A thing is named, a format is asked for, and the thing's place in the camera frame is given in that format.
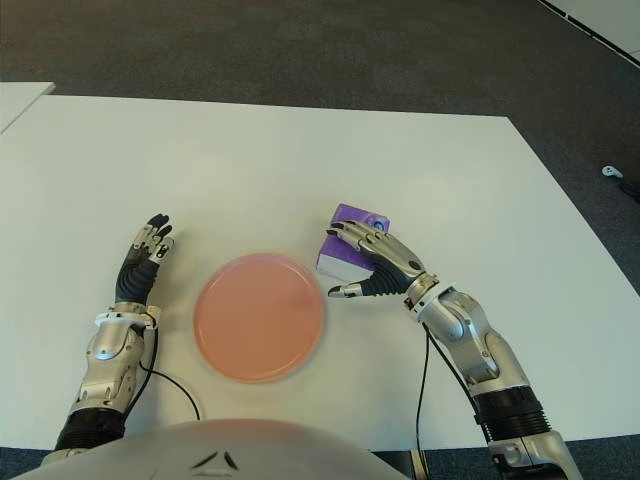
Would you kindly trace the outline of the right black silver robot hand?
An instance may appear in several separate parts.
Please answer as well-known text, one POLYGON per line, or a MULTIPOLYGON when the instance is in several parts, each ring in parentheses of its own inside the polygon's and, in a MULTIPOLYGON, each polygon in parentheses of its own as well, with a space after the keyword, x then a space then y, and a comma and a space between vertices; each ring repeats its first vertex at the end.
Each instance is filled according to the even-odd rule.
POLYGON ((418 257, 388 232, 362 222, 346 220, 332 223, 327 234, 349 245, 373 266, 370 277, 333 287, 328 292, 329 297, 406 294, 406 303, 412 307, 439 283, 436 276, 426 271, 418 257))

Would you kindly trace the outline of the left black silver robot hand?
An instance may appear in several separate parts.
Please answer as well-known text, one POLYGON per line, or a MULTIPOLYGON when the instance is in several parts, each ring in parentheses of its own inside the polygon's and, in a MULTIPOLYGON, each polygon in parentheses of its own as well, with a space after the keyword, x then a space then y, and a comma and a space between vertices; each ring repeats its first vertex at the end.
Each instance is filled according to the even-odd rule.
POLYGON ((136 234, 116 279, 116 303, 147 303, 159 268, 174 246, 171 231, 170 217, 157 214, 136 234))

